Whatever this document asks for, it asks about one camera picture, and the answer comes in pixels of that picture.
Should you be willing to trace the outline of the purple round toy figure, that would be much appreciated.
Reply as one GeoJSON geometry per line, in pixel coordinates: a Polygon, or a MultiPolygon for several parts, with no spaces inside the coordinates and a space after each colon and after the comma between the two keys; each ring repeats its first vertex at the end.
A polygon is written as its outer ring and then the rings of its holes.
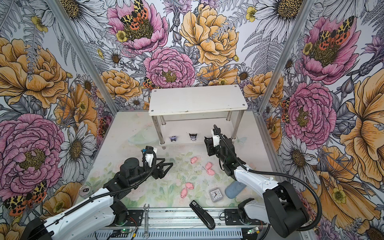
{"type": "Polygon", "coordinates": [[[178,139],[177,136],[170,136],[170,140],[171,140],[171,142],[176,142],[177,139],[178,139]]]}

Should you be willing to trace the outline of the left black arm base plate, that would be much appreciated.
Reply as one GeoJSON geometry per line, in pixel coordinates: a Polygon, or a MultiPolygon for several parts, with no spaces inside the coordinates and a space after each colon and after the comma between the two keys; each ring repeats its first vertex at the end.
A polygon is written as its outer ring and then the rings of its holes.
{"type": "Polygon", "coordinates": [[[127,210],[116,215],[115,227],[140,227],[144,219],[144,210],[127,210]]]}

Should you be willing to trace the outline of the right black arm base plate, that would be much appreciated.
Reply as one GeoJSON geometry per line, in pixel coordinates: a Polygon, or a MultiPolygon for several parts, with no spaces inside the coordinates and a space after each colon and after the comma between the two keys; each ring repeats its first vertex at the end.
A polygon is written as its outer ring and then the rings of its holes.
{"type": "Polygon", "coordinates": [[[226,226],[260,226],[265,224],[260,220],[250,219],[246,216],[244,211],[239,209],[224,209],[224,221],[226,226]]]}

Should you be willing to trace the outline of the black white kuromi toy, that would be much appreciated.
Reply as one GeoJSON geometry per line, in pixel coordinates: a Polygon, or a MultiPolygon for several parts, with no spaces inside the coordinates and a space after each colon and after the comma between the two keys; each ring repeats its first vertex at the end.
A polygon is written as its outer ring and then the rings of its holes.
{"type": "Polygon", "coordinates": [[[191,141],[195,142],[197,140],[198,134],[189,134],[191,141]]]}

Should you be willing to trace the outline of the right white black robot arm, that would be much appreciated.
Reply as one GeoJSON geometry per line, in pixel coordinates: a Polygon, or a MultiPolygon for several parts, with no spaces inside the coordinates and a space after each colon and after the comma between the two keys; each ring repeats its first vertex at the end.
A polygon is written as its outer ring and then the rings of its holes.
{"type": "Polygon", "coordinates": [[[258,220],[268,223],[283,238],[295,231],[302,231],[310,221],[310,215],[293,186],[277,182],[263,174],[252,173],[249,166],[235,154],[232,140],[219,137],[207,138],[204,143],[209,156],[219,159],[227,176],[257,193],[262,199],[248,198],[238,205],[238,215],[244,223],[258,220]]]}

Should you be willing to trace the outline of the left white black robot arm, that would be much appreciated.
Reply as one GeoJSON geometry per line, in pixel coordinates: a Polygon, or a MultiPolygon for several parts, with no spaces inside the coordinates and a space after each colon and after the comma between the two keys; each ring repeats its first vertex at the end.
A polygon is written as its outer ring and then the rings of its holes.
{"type": "Polygon", "coordinates": [[[147,161],[128,158],[119,172],[93,195],[70,209],[45,220],[29,222],[23,240],[80,240],[107,226],[136,223],[122,199],[149,177],[162,179],[173,166],[164,158],[147,161]]]}

